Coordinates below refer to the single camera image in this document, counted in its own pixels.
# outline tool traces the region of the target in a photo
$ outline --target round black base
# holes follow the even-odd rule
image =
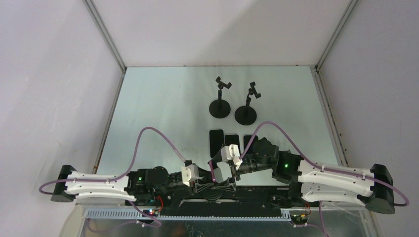
[[[246,106],[243,105],[239,107],[236,112],[234,113],[234,117],[236,121],[241,125],[251,125],[256,121],[257,114],[256,111],[249,107],[247,115],[245,115]]]
[[[214,117],[214,118],[225,118],[230,114],[231,108],[230,108],[230,104],[225,101],[225,100],[221,100],[221,106],[218,106],[218,100],[214,100],[211,102],[211,104],[209,105],[209,113]]]

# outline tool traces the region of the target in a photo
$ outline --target white table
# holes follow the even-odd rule
[[[210,103],[217,98],[217,76],[230,89],[223,89],[223,99],[231,113],[223,119],[213,118]],[[234,112],[246,103],[249,83],[255,81],[262,97],[252,97],[251,106],[257,120],[243,126]],[[321,102],[308,66],[267,67],[151,67],[128,68],[97,174],[119,174],[126,171],[134,152],[138,133],[152,126],[164,133],[186,159],[209,170],[209,131],[223,129],[224,134],[238,134],[241,149],[243,135],[252,134],[263,121],[281,126],[312,160],[338,164]],[[266,125],[258,133],[280,150],[291,147],[274,127]],[[133,170],[164,166],[169,173],[180,171],[182,162],[153,131],[141,138]],[[223,167],[223,177],[229,175]],[[280,185],[271,178],[271,170],[242,175],[238,185]]]

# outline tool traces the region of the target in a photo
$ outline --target white wall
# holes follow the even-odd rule
[[[349,0],[95,0],[127,66],[313,65]]]
[[[81,0],[1,1],[0,32],[0,236],[56,237],[74,203],[38,187],[92,171],[121,72]]]
[[[419,233],[418,12],[417,0],[360,1],[321,70],[353,165],[386,165],[411,200],[377,215],[385,237]]]

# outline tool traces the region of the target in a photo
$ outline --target black phone stand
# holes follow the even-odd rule
[[[227,89],[229,89],[231,87],[231,83],[229,82],[228,84],[225,84],[221,81],[220,77],[217,77],[217,79],[215,79],[215,81],[218,83],[218,99],[214,100],[211,102],[211,104],[209,105],[209,113],[214,117],[214,118],[225,118],[230,114],[231,108],[230,108],[230,104],[221,99],[222,96],[222,89],[225,87]]]
[[[256,92],[255,86],[256,83],[251,82],[249,93],[246,97],[246,105],[240,106],[234,113],[234,118],[241,125],[251,125],[256,121],[257,114],[254,108],[250,107],[251,95],[254,95],[257,98],[260,97],[260,93]]]

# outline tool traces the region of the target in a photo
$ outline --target robotic arm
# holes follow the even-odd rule
[[[223,180],[217,166],[219,162],[226,162],[230,166],[231,177],[226,180]],[[201,199],[207,202],[268,201],[280,208],[304,206],[305,203],[316,206],[318,201],[324,200],[356,203],[383,214],[395,213],[393,190],[366,179],[366,176],[375,177],[392,185],[392,178],[383,165],[356,169],[316,162],[321,167],[318,169],[299,155],[279,151],[278,146],[272,145],[266,138],[254,142],[253,153],[244,155],[242,159],[238,146],[230,145],[224,146],[208,163],[210,171],[187,160],[180,172],[169,174],[164,167],[158,166],[132,171],[119,180],[113,180],[116,175],[83,174],[70,165],[64,165],[58,179],[68,181],[55,185],[51,200],[71,202],[75,198],[119,198],[140,205],[158,206],[161,203],[155,201],[158,200],[156,197],[163,196],[169,201],[170,197],[176,196],[169,202],[172,206]],[[272,178],[289,186],[282,189],[259,186],[259,195],[244,192],[254,190],[254,187],[236,186],[240,175],[267,169],[272,170]],[[330,172],[330,169],[359,175],[339,174]]]

